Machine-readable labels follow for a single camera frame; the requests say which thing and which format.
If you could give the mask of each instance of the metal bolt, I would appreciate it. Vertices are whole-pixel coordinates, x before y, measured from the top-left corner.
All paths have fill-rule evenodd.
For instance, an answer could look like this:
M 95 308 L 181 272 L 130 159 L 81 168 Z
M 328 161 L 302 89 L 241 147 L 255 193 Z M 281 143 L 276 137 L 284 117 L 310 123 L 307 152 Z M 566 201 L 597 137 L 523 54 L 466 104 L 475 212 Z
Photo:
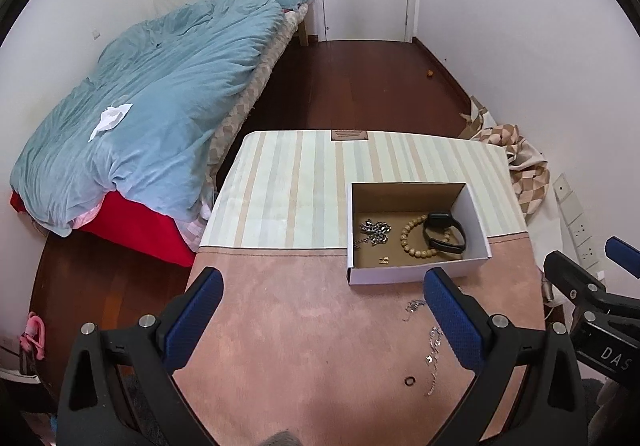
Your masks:
M 496 327 L 498 327 L 499 329 L 503 329 L 505 328 L 507 325 L 509 325 L 509 320 L 507 319 L 507 316 L 503 316 L 502 314 L 496 314 L 495 316 L 493 316 L 491 318 L 491 321 L 494 323 L 494 325 Z
M 95 325 L 91 322 L 85 323 L 84 325 L 82 325 L 82 327 L 80 327 L 80 332 L 85 336 L 88 336 L 93 331 L 95 331 Z
M 156 323 L 156 317 L 153 314 L 145 314 L 138 320 L 138 325 L 145 329 L 152 326 L 154 323 Z
M 553 325 L 551 325 L 551 328 L 556 334 L 566 334 L 566 327 L 562 323 L 560 323 L 560 321 L 556 321 Z

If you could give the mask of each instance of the white cardboard box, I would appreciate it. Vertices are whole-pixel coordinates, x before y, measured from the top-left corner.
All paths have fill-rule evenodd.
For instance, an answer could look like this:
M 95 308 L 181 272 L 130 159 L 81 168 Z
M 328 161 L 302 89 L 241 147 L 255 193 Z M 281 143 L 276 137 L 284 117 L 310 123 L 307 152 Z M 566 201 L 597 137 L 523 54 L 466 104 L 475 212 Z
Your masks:
M 466 250 L 459 255 L 438 253 L 417 259 L 404 252 L 400 244 L 402 228 L 414 218 L 432 211 L 450 211 L 466 233 Z M 451 277 L 476 273 L 491 258 L 491 248 L 478 216 L 470 187 L 465 183 L 353 183 L 347 191 L 347 279 L 350 285 L 422 282 L 433 267 Z M 360 223 L 368 218 L 383 220 L 392 228 L 388 242 L 353 248 L 355 239 L 365 238 Z M 425 249 L 421 227 L 409 235 L 410 244 Z M 380 265 L 388 257 L 389 265 Z

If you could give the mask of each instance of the brown label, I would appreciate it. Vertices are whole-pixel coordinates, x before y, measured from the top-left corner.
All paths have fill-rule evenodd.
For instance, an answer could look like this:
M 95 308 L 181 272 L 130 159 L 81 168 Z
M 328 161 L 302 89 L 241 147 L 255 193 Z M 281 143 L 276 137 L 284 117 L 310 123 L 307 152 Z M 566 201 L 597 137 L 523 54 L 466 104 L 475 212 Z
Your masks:
M 331 130 L 332 141 L 367 141 L 369 134 L 366 130 Z

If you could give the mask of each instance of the red sheet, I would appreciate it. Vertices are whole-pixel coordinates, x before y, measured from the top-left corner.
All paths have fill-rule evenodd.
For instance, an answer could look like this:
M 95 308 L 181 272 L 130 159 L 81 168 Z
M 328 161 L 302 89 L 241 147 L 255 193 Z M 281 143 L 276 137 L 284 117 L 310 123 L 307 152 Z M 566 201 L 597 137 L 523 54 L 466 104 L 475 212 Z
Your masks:
M 25 211 L 20 195 L 15 191 L 11 205 L 19 213 Z M 171 217 L 128 201 L 117 191 L 107 193 L 98 215 L 80 231 L 184 267 L 191 267 L 196 256 L 180 236 Z

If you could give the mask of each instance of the wooden floor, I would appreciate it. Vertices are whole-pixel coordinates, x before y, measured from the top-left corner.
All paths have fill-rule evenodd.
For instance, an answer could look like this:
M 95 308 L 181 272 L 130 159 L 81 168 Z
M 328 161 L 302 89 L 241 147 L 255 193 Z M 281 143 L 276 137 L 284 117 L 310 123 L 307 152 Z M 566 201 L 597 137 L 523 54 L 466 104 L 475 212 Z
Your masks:
M 369 129 L 456 137 L 468 102 L 431 56 L 415 44 L 330 42 L 291 45 L 242 127 L 218 174 L 218 187 L 242 138 L 256 130 Z M 427 76 L 434 70 L 433 77 Z M 38 372 L 54 397 L 60 392 L 78 329 L 126 327 L 159 313 L 184 291 L 189 269 L 74 231 L 49 236 L 34 284 L 31 309 L 47 328 Z

